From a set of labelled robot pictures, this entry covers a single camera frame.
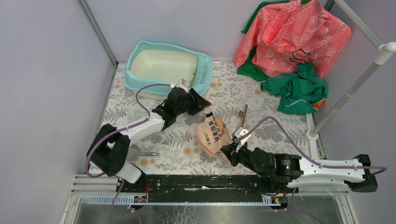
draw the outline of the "white wall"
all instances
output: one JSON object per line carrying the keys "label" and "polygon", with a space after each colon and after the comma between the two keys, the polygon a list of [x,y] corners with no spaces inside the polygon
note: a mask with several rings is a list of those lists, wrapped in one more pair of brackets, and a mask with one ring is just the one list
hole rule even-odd
{"label": "white wall", "polygon": [[[396,41],[396,1],[348,0],[347,3],[384,42]],[[317,113],[319,120],[378,55],[375,47],[339,8],[333,13],[351,26],[353,34],[325,77],[329,100]],[[377,192],[351,196],[360,224],[395,222],[395,85],[396,55],[377,70],[322,130],[332,159],[368,154],[372,165],[388,167],[387,172],[377,176]]]}
{"label": "white wall", "polygon": [[76,0],[3,0],[0,68],[0,223],[59,223],[112,65]]}
{"label": "white wall", "polygon": [[264,0],[88,0],[119,61],[141,40],[172,43],[232,59],[240,31]]}

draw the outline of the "paper bag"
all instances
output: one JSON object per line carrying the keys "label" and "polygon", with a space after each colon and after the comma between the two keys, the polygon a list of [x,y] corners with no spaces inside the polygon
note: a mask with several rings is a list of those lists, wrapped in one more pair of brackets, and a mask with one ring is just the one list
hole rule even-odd
{"label": "paper bag", "polygon": [[214,116],[210,109],[205,110],[205,114],[205,121],[197,125],[196,136],[190,131],[188,134],[195,138],[208,156],[220,153],[222,157],[226,158],[220,149],[222,146],[232,143],[230,132],[220,116]]}

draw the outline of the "white plastic part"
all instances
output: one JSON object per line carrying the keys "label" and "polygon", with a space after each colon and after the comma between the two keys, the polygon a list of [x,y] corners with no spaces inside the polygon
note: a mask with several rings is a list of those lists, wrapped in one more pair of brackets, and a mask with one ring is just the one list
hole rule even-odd
{"label": "white plastic part", "polygon": [[[139,119],[137,121],[129,123],[129,124],[127,124],[127,126],[136,124],[144,119],[146,119],[146,118]],[[123,131],[123,132],[121,132],[121,134],[127,135],[129,137],[129,139],[131,140],[129,146],[131,146],[149,134],[162,131],[164,124],[165,124],[165,121],[162,119],[162,117],[160,115],[158,115],[157,113],[151,112],[150,119],[148,121],[146,121],[145,123],[143,123],[139,126],[136,126],[134,128],[130,128],[126,131]]]}
{"label": "white plastic part", "polygon": [[[362,166],[357,159],[344,160],[344,161],[334,161],[334,160],[315,160],[322,165],[328,166]],[[344,181],[349,181],[352,183],[359,183],[364,181],[363,169],[354,170],[351,169],[331,169],[319,167],[306,158],[300,160],[300,169],[304,171],[296,180],[290,182],[287,187],[295,188],[302,186],[319,186],[321,188],[334,187],[336,186],[339,190],[349,190],[347,184]]]}
{"label": "white plastic part", "polygon": [[306,136],[306,139],[307,139],[308,141],[316,141],[316,140],[318,140],[318,138],[319,138],[319,134],[312,135],[311,130],[308,130],[308,131],[305,133],[305,136]]}
{"label": "white plastic part", "polygon": [[[240,138],[243,135],[247,134],[249,131],[246,129],[243,129],[243,127],[238,128],[238,130],[236,130],[234,132],[235,137]],[[240,142],[238,142],[238,145],[236,146],[236,152],[239,151],[239,149],[246,143],[246,141],[250,138],[251,134],[248,135],[246,138],[242,139]]]}
{"label": "white plastic part", "polygon": [[181,79],[181,80],[176,84],[176,87],[182,88],[182,89],[184,89],[184,91],[188,92],[186,85],[187,85],[187,81],[186,81],[185,79]]}
{"label": "white plastic part", "polygon": [[141,171],[130,162],[125,161],[124,166],[116,175],[129,183],[135,183],[141,176]]}
{"label": "white plastic part", "polygon": [[[145,118],[129,123],[127,124],[127,126],[136,124],[144,119]],[[129,137],[129,139],[131,140],[129,146],[131,146],[135,142],[138,142],[140,139],[146,137],[149,134],[160,132],[163,128],[164,123],[165,121],[159,114],[150,113],[150,119],[148,121],[136,127],[127,129],[121,132],[121,134],[127,135]],[[135,183],[139,179],[141,171],[130,162],[125,161],[124,166],[116,175],[120,178],[125,179],[129,183]]]}
{"label": "white plastic part", "polygon": [[396,42],[389,42],[377,48],[380,55],[374,61],[376,64],[383,65],[395,52]]}

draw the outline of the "light blue litter box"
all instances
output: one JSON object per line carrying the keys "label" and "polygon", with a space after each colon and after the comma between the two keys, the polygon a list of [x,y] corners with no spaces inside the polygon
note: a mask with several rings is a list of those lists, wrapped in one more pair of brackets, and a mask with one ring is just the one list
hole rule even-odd
{"label": "light blue litter box", "polygon": [[[203,96],[212,79],[213,61],[204,53],[166,43],[140,41],[125,68],[125,86],[133,91],[150,84],[177,84],[187,80],[188,89]],[[166,98],[170,87],[154,86],[142,91],[142,96]]]}

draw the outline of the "black plastic bracket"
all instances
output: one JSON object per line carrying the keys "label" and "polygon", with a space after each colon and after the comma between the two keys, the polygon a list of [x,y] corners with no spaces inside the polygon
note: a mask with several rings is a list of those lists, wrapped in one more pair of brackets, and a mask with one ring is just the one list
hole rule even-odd
{"label": "black plastic bracket", "polygon": [[168,94],[164,104],[157,106],[152,112],[159,114],[165,121],[164,130],[176,122],[178,115],[188,113],[194,116],[210,105],[212,104],[202,98],[194,89],[190,89],[186,93],[184,89],[174,87]]}
{"label": "black plastic bracket", "polygon": [[[354,157],[354,159],[358,159],[358,161],[363,166],[371,166],[371,161],[367,154],[360,154]],[[378,189],[377,179],[374,175],[370,173],[370,169],[364,169],[363,178],[365,180],[359,183],[352,183],[349,181],[344,181],[344,183],[348,184],[349,188],[353,192],[376,192]]]}
{"label": "black plastic bracket", "polygon": [[[87,156],[96,143],[115,130],[117,130],[117,128],[110,124],[103,125],[89,147]],[[113,148],[110,148],[107,145],[108,143],[114,142],[115,144]],[[128,136],[116,133],[99,145],[92,154],[91,161],[95,163],[95,165],[98,166],[98,168],[100,168],[107,176],[114,176],[124,166],[125,160],[127,159],[129,143],[130,139]]]}

